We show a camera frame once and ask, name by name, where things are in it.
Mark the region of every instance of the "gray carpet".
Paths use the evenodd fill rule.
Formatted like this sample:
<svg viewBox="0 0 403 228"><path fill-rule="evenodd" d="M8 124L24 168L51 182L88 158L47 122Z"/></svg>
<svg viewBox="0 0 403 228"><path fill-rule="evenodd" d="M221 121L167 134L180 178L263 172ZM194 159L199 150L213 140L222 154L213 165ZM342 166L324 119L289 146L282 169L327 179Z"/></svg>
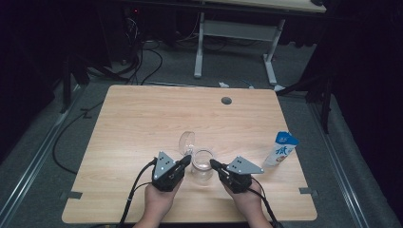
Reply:
<svg viewBox="0 0 403 228"><path fill-rule="evenodd" d="M145 47L155 46L156 43L149 43ZM273 88L268 84L261 59L267 44L256 43L251 46L227 44L223 48L221 44L207 44L206 47L209 49L204 53L202 77L194 79L195 47L158 46L154 50L163 57L162 67L145 84L155 85L158 82L218 87L219 82L224 82L230 87L247 88L249 83L255 88ZM296 83L314 49L315 47L279 46L273 62L278 83L282 86ZM137 74L139 81L151 73L159 63L157 54L145 50L143 65ZM83 113L81 108L91 108L101 102L105 98L108 87L113 84L117 83L105 78L91 77L91 83L71 109L65 125ZM55 90L55 94L56 99L35 118L21 141L0 166L2 180L0 205L6 204L49 129L60 116L59 111L62 107L60 86ZM303 92L293 92L279 97L279 101L290 132L300 140L298 156L308 186L315 191L313 199L318 216L314 221L284 221L283 225L286 228L355 227L354 219L332 168L328 147L322 139L321 129L317 127L317 119L312 111L317 105L306 104L301 95ZM101 106L94 108L87 114L90 118L80 118L69 126L57 143L57 158L69 169L78 170L100 109ZM371 171L362 160L334 98L329 130L329 138L348 174L369 226L401 227L380 192ZM74 175L59 168L50 154L15 212L9 227L90 227L89 225L64 224L61 220L66 204L63 193L69 191L74 178Z"/></svg>

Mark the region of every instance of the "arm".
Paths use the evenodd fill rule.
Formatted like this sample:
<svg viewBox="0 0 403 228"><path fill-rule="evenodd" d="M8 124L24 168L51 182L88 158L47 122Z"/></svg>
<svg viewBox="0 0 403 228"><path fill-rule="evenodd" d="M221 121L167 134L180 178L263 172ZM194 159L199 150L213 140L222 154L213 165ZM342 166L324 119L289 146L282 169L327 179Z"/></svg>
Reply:
<svg viewBox="0 0 403 228"><path fill-rule="evenodd" d="M227 193L232 197L238 210L248 221L250 228L272 228L261 209L261 198L252 192L234 194L224 185ZM260 186L252 180L251 189L260 193Z"/></svg>
<svg viewBox="0 0 403 228"><path fill-rule="evenodd" d="M181 186L180 181L172 192L160 192L152 184L148 184L144 194L144 213L133 228L157 228L174 202Z"/></svg>

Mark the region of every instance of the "desk top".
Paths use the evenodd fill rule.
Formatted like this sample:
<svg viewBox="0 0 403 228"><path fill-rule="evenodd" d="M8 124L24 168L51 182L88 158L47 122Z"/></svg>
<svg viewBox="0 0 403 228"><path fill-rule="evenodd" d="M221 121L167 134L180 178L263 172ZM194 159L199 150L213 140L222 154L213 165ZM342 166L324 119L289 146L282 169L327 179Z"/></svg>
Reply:
<svg viewBox="0 0 403 228"><path fill-rule="evenodd" d="M244 5L248 7L273 8L279 10L298 10L306 12L325 12L324 6L316 6L311 0L204 0L223 4Z"/></svg>
<svg viewBox="0 0 403 228"><path fill-rule="evenodd" d="M223 104L222 97L232 99ZM63 214L67 223L118 223L141 169L159 151L180 160L179 139L195 132L196 147L212 150L219 162L237 155L261 166L279 131L287 125L273 90L207 87L113 85L106 95L73 192ZM139 184L151 181L152 167ZM297 151L278 167L254 175L262 184L278 220L313 220L317 211ZM126 222L140 219L144 188L134 195ZM217 173L205 185L192 180L190 165L164 222L244 221L223 189Z"/></svg>

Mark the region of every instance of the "person's left hand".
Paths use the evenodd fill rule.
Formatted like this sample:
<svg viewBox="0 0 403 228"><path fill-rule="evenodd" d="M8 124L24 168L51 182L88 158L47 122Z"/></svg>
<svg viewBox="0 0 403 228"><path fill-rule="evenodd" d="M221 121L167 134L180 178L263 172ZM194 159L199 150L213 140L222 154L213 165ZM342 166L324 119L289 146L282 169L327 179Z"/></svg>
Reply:
<svg viewBox="0 0 403 228"><path fill-rule="evenodd" d="M174 202L176 193L182 184L181 180L172 192L161 192L151 183L145 188L144 193L144 213L139 222L134 227L158 227L161 220L169 212Z"/></svg>

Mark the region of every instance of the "wooden table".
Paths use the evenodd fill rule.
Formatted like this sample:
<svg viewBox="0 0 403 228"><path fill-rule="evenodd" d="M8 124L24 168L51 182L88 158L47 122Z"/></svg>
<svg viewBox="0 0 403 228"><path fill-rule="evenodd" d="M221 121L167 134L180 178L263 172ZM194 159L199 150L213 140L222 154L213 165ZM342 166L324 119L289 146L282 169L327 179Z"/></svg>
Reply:
<svg viewBox="0 0 403 228"><path fill-rule="evenodd" d="M223 104L229 97L232 104ZM179 160L184 131L196 135L196 147L211 149L219 162L237 155L261 166L279 131L287 131L273 90L113 85L106 95L63 214L66 223L117 223L140 170L160 150ZM150 167L139 183L151 181ZM255 175L278 220L313 220L317 212L297 151L280 166ZM133 199L126 222L144 210L144 188ZM199 185L186 168L182 186L164 222L244 221L223 189L217 173Z"/></svg>

